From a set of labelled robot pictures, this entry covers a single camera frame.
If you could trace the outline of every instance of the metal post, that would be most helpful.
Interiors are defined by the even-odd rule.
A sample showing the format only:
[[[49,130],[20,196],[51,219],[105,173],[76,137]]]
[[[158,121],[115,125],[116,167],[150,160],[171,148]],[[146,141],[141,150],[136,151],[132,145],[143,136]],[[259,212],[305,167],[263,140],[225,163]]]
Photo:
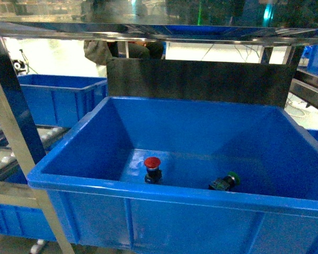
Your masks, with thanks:
[[[273,47],[262,47],[260,51],[259,63],[269,64],[272,56]]]
[[[0,38],[0,124],[25,174],[46,155],[5,44]],[[45,191],[33,190],[64,254],[75,254]]]
[[[303,52],[304,52],[304,46],[287,47],[282,64],[298,66]]]
[[[120,57],[129,58],[128,41],[118,41],[118,51]]]

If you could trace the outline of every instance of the bin rim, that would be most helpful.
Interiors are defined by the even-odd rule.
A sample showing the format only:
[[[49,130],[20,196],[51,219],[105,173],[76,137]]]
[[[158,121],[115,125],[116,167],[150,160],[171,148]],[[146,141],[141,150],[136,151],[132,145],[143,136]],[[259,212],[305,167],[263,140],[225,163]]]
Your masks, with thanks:
[[[82,77],[82,76],[69,76],[69,75],[41,75],[41,74],[28,74],[28,75],[24,75],[24,76],[19,76],[19,77],[25,77],[25,76],[56,76],[56,77],[71,77],[71,78],[92,78],[92,79],[101,79],[100,81],[91,84],[91,85],[87,85],[85,87],[82,88],[75,88],[75,87],[58,87],[58,86],[42,86],[42,85],[30,85],[30,84],[24,84],[24,83],[20,83],[21,87],[33,87],[33,88],[39,88],[39,89],[46,89],[46,90],[65,90],[65,91],[75,91],[75,92],[80,92],[82,90],[88,91],[88,90],[92,90],[97,86],[100,85],[106,85],[107,84],[107,78],[104,77]]]
[[[198,102],[206,104],[239,104],[228,102],[205,102],[190,101],[185,99],[158,99],[142,97],[120,97],[109,96],[104,98],[100,104],[90,113],[85,115],[28,174],[28,185],[32,188],[47,191],[61,191],[73,193],[98,194],[132,199],[143,199],[149,201],[169,202],[179,204],[190,204],[200,206],[222,207],[254,212],[268,212],[288,214],[295,216],[318,218],[318,200],[300,199],[293,197],[267,196],[260,194],[220,192],[205,189],[193,189],[177,186],[162,186],[149,184],[136,184],[120,182],[116,180],[104,180],[95,178],[84,178],[75,176],[63,176],[43,173],[44,167],[52,162],[72,139],[78,135],[104,105],[112,99],[133,100],[156,100],[156,101],[183,101]],[[261,107],[262,105],[241,104],[247,107]],[[279,111],[300,132],[307,142],[318,145],[318,142],[281,108],[276,106],[264,106]]]

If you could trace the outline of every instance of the black panel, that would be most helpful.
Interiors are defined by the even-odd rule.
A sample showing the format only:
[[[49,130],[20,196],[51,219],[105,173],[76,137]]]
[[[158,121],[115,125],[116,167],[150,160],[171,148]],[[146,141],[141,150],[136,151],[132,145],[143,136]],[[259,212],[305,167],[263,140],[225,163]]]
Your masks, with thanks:
[[[285,106],[296,66],[112,59],[110,96],[180,98]]]

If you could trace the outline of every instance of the metal rack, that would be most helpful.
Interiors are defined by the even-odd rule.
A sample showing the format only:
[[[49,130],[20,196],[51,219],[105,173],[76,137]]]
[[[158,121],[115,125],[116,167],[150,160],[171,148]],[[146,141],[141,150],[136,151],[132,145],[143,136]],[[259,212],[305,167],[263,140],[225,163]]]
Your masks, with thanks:
[[[317,22],[309,17],[298,24],[294,20],[297,19],[296,13],[286,16],[281,14],[281,10],[292,8],[296,1],[259,1],[253,7],[255,13],[260,13],[259,8],[265,8],[265,12],[257,15],[259,18],[250,14],[252,8],[245,8],[250,2],[252,1],[222,1],[221,4],[216,0],[152,0],[145,3],[147,8],[150,6],[152,9],[142,13],[141,0],[84,1],[80,3],[80,15],[75,16],[68,13],[23,15],[16,11],[16,6],[15,15],[2,11],[0,125],[25,176],[46,153],[3,37],[252,44],[263,46],[260,58],[262,64],[269,63],[273,47],[287,46],[284,64],[289,65],[299,63],[305,45],[318,44]],[[53,3],[43,4],[45,5],[48,13],[55,6]],[[72,9],[72,5],[78,6],[78,1],[63,3],[68,9]],[[268,5],[274,9],[273,15],[266,15]],[[224,10],[220,16],[214,14],[221,8]],[[127,47],[120,48],[127,55]],[[298,71],[291,92],[318,108],[318,77]],[[52,203],[42,190],[0,182],[0,204],[41,208],[65,254],[90,253],[95,250],[74,246],[67,241]]]

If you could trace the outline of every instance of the stainless steel frame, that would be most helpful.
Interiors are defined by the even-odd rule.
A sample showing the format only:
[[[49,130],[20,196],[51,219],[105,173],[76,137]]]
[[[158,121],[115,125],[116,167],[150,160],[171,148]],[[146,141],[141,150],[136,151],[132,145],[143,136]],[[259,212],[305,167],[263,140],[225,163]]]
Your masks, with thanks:
[[[290,92],[318,109],[318,76],[298,70]]]

